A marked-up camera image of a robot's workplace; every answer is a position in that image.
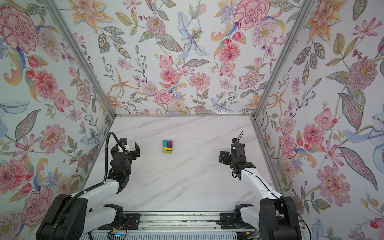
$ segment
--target marble tabletop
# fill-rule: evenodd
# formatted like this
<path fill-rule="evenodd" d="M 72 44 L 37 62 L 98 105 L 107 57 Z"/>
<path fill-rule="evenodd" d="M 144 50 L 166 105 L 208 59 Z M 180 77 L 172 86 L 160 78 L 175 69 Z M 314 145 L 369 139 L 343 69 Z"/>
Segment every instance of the marble tabletop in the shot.
<path fill-rule="evenodd" d="M 225 211 L 253 203 L 248 187 L 218 162 L 219 152 L 229 151 L 241 131 L 247 161 L 272 183 L 249 116 L 116 117 L 111 131 L 126 137 L 131 150 L 137 142 L 141 157 L 133 160 L 125 189 L 102 204 L 120 205 L 125 211 Z M 165 139 L 173 140 L 172 154 L 162 153 Z M 109 148 L 113 146 L 111 137 Z M 86 187 L 103 180 L 104 148 Z"/>

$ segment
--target blue flower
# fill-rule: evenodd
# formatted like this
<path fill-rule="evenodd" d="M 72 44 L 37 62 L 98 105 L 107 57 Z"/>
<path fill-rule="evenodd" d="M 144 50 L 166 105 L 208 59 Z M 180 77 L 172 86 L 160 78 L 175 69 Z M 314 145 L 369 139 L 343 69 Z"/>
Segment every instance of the blue flower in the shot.
<path fill-rule="evenodd" d="M 209 55 L 208 52 L 202 46 L 197 45 L 196 41 L 199 41 L 203 31 L 201 26 L 197 29 L 194 28 L 191 30 L 191 33 L 188 31 L 189 20 L 188 17 L 183 12 L 178 12 L 177 16 L 179 18 L 179 24 L 177 25 L 177 29 L 182 34 L 181 40 L 187 44 L 187 49 L 184 53 L 179 55 L 179 58 L 187 58 L 189 56 L 190 50 L 195 50 L 196 53 L 200 56 Z"/>

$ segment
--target floral wallpaper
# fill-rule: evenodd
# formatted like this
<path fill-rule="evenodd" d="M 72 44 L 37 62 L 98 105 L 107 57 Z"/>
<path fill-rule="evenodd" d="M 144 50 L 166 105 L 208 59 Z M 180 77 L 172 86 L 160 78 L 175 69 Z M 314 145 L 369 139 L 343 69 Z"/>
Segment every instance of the floral wallpaper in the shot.
<path fill-rule="evenodd" d="M 317 0 L 257 123 L 315 240 L 384 239 L 381 0 Z"/>
<path fill-rule="evenodd" d="M 116 113 L 126 115 L 250 114 L 301 2 L 56 3 Z"/>
<path fill-rule="evenodd" d="M 0 0 L 0 240 L 84 186 L 113 120 L 73 56 L 40 1 Z"/>

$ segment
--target red tulip bud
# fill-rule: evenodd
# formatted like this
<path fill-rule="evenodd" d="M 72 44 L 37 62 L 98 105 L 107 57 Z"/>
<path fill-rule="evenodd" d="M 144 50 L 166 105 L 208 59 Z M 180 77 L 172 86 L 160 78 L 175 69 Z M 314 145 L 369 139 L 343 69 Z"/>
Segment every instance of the red tulip bud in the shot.
<path fill-rule="evenodd" d="M 26 73 L 26 77 L 29 78 L 29 79 L 32 79 L 34 76 L 35 76 L 35 71 L 29 70 Z"/>

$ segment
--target stacked blocks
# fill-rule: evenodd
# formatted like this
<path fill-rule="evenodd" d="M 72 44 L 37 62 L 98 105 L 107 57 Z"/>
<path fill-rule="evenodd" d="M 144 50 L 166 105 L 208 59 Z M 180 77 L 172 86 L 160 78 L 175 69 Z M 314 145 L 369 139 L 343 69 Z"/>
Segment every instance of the stacked blocks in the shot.
<path fill-rule="evenodd" d="M 163 153 L 172 153 L 173 141 L 163 140 Z"/>

